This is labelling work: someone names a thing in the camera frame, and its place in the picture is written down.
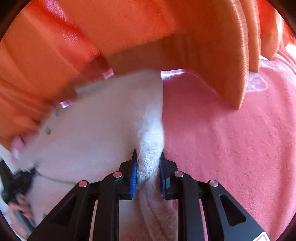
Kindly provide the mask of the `person's left hand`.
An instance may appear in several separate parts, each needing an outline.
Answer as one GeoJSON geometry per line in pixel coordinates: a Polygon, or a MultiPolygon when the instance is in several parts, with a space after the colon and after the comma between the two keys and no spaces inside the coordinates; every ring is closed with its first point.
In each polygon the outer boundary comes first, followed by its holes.
{"type": "Polygon", "coordinates": [[[20,196],[18,199],[18,204],[14,202],[9,202],[8,206],[8,216],[11,220],[11,226],[15,232],[20,234],[21,236],[26,236],[27,232],[25,231],[25,228],[21,224],[21,222],[18,220],[15,212],[20,211],[24,217],[29,219],[30,221],[33,220],[33,214],[31,211],[31,207],[29,203],[27,202],[27,199],[24,196],[20,196]]]}

